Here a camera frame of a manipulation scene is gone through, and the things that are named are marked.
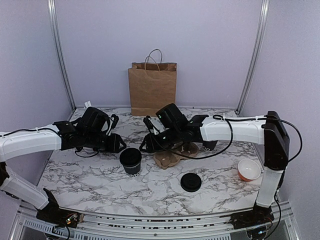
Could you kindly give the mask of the black paper coffee cup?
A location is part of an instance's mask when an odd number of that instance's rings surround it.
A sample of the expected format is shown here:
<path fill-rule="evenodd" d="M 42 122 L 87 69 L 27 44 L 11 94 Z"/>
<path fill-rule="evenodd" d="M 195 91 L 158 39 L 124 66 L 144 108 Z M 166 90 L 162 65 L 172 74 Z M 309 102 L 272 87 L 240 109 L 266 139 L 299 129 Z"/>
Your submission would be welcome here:
<path fill-rule="evenodd" d="M 139 175 L 141 172 L 141 162 L 139 164 L 137 164 L 136 166 L 132 166 L 132 167 L 127 167 L 124 165 L 122 165 L 122 166 L 123 166 L 126 174 L 131 177 L 135 177 L 135 176 Z"/>

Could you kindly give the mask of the black plastic cup lid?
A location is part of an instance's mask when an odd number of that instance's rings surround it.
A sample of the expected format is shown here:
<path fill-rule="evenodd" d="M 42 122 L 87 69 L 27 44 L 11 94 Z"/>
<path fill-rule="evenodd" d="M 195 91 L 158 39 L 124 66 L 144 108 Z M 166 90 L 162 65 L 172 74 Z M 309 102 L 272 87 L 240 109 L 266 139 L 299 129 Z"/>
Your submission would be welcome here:
<path fill-rule="evenodd" d="M 141 163 L 142 154 L 137 148 L 126 148 L 119 156 L 120 163 L 126 167 L 134 167 Z"/>

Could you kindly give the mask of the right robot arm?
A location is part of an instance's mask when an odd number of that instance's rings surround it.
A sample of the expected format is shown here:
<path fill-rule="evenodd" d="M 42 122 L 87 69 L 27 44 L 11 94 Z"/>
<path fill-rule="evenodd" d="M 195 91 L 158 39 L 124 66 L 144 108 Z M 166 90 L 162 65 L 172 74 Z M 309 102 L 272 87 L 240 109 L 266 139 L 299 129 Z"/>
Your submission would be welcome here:
<path fill-rule="evenodd" d="M 287 121 L 280 119 L 275 111 L 253 117 L 226 118 L 222 115 L 195 115 L 191 119 L 171 103 L 156 116 L 164 126 L 159 130 L 150 116 L 143 119 L 149 133 L 139 149 L 145 153 L 170 151 L 177 143 L 216 143 L 217 141 L 249 142 L 264 146 L 264 173 L 261 186 L 251 210 L 234 213 L 230 222 L 234 229 L 248 228 L 273 220 L 271 205 L 281 187 L 288 164 L 290 137 L 286 131 Z"/>

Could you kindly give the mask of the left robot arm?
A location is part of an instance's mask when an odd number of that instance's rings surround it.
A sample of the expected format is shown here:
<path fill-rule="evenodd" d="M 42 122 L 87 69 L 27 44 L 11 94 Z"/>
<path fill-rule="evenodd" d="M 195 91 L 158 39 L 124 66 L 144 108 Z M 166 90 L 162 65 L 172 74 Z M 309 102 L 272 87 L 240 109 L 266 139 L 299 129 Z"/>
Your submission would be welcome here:
<path fill-rule="evenodd" d="M 108 116 L 95 107 L 87 107 L 74 121 L 56 121 L 43 127 L 19 129 L 0 134 L 0 189 L 7 195 L 31 204 L 37 210 L 37 219 L 76 228 L 81 214 L 60 208 L 52 192 L 39 188 L 16 174 L 6 161 L 28 154 L 74 149 L 79 153 L 89 148 L 100 152 L 118 154 L 127 145 L 119 134 L 113 133 L 119 117 Z"/>

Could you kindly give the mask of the cardboard cup carrier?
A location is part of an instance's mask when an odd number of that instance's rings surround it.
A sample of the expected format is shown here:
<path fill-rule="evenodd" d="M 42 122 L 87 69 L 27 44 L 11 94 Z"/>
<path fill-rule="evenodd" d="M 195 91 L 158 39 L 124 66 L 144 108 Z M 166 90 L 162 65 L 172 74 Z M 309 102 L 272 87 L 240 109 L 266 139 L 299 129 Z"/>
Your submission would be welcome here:
<path fill-rule="evenodd" d="M 181 160 L 196 157 L 199 153 L 199 147 L 193 142 L 177 143 L 172 150 L 183 156 L 173 154 L 170 151 L 156 152 L 153 154 L 153 159 L 158 167 L 165 170 L 177 165 Z"/>

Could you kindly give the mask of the brown paper bag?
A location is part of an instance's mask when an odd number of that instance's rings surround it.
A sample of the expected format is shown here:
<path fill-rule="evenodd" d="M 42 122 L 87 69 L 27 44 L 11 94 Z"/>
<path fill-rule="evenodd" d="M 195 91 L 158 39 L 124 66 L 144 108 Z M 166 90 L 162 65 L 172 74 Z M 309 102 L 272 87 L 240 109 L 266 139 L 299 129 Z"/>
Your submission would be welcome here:
<path fill-rule="evenodd" d="M 152 116 L 176 102 L 177 63 L 156 62 L 149 54 L 144 62 L 133 62 L 128 69 L 131 114 Z"/>

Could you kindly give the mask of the orange white bowl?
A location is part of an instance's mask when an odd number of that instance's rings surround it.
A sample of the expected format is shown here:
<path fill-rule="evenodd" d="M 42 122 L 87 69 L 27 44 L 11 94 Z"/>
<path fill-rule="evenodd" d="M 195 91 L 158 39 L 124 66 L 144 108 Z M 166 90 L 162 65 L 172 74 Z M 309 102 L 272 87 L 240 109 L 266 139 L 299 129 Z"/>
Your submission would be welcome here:
<path fill-rule="evenodd" d="M 241 180 L 250 182 L 260 177 L 261 168 L 251 159 L 242 159 L 237 165 L 237 173 Z"/>

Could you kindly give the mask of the left aluminium frame post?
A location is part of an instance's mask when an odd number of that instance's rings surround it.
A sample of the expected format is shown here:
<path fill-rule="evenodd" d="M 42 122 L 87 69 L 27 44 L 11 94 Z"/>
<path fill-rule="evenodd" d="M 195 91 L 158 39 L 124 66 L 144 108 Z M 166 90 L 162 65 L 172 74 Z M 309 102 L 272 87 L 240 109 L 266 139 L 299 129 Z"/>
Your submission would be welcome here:
<path fill-rule="evenodd" d="M 49 11 L 49 17 L 50 17 L 51 30 L 53 34 L 53 41 L 54 41 L 59 69 L 62 76 L 62 81 L 64 84 L 69 105 L 72 111 L 74 112 L 76 110 L 76 103 L 72 93 L 69 76 L 68 76 L 68 72 L 65 64 L 64 54 L 63 54 L 63 48 L 62 48 L 62 43 L 60 38 L 59 24 L 58 24 L 57 12 L 56 12 L 56 1 L 48 0 L 47 5 L 48 5 L 48 11 Z"/>

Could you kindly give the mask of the aluminium frame post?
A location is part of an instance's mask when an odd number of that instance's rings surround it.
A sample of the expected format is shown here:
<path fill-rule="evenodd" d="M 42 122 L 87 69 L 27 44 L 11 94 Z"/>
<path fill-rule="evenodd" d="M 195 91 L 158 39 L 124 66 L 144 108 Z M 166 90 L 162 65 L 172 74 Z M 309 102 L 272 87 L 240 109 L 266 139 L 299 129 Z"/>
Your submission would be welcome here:
<path fill-rule="evenodd" d="M 257 25 L 257 32 L 256 37 L 253 45 L 253 51 L 251 55 L 251 60 L 249 63 L 248 71 L 246 74 L 244 86 L 242 88 L 242 92 L 240 95 L 240 99 L 236 108 L 236 113 L 239 115 L 246 103 L 246 100 L 248 98 L 251 85 L 253 83 L 254 74 L 258 62 L 258 58 L 260 55 L 260 52 L 262 50 L 262 45 L 264 41 L 264 36 L 266 32 L 266 26 L 267 26 L 267 19 L 268 19 L 268 12 L 269 12 L 269 6 L 270 1 L 269 0 L 262 0 L 261 1 L 261 8 L 260 8 L 260 14 L 259 14 L 259 20 Z"/>
<path fill-rule="evenodd" d="M 53 41 L 54 41 L 59 69 L 62 76 L 62 81 L 64 84 L 69 105 L 72 111 L 74 112 L 76 110 L 76 103 L 72 93 L 69 76 L 68 76 L 68 72 L 65 64 L 64 54 L 63 54 L 63 48 L 62 48 L 62 43 L 60 38 L 59 24 L 58 24 L 57 12 L 56 12 L 56 1 L 48 0 L 47 5 L 48 5 L 48 11 L 49 11 L 49 17 L 50 17 L 51 30 L 53 34 Z"/>

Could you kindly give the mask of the front aluminium rail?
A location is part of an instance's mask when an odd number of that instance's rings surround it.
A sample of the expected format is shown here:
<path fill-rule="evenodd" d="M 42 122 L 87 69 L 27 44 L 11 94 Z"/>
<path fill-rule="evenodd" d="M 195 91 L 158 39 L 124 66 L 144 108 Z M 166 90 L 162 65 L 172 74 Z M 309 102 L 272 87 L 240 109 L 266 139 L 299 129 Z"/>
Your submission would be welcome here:
<path fill-rule="evenodd" d="M 11 240 L 299 240 L 287 201 L 272 205 L 273 218 L 256 225 L 240 222 L 246 210 L 189 216 L 133 216 L 81 211 L 77 226 L 63 227 L 37 219 L 22 202 Z"/>

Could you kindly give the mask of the right aluminium frame post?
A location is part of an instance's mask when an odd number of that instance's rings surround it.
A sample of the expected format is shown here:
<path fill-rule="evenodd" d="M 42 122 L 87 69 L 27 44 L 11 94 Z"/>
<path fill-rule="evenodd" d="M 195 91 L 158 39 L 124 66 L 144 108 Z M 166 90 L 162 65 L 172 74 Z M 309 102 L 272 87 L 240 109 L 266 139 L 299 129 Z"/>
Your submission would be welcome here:
<path fill-rule="evenodd" d="M 266 32 L 266 26 L 267 26 L 267 19 L 268 19 L 268 12 L 269 12 L 269 6 L 270 1 L 269 0 L 262 0 L 261 1 L 261 8 L 260 8 L 260 14 L 259 14 L 259 20 L 257 25 L 257 32 L 256 37 L 253 45 L 253 51 L 251 55 L 251 60 L 249 63 L 248 71 L 246 74 L 244 86 L 242 88 L 242 92 L 240 95 L 240 99 L 236 108 L 236 113 L 239 115 L 246 103 L 246 100 L 248 98 L 251 85 L 253 83 L 254 74 L 258 62 L 258 58 L 260 55 L 260 52 L 262 50 L 262 45 L 264 41 L 264 36 Z"/>

